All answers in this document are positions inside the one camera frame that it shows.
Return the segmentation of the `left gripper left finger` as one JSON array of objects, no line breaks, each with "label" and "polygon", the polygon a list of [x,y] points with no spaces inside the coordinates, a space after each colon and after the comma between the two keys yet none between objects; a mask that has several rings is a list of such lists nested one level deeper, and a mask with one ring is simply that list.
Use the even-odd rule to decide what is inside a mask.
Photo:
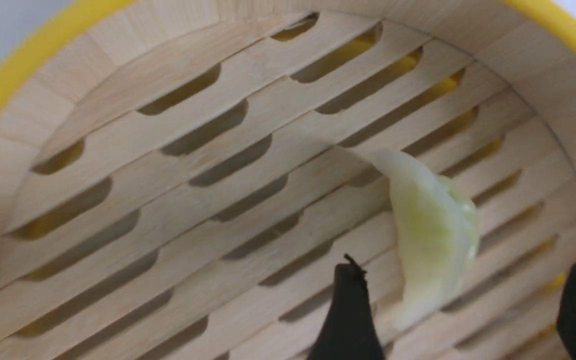
[{"label": "left gripper left finger", "polygon": [[309,360],[384,360],[366,271],[349,254],[334,267],[333,296]]}]

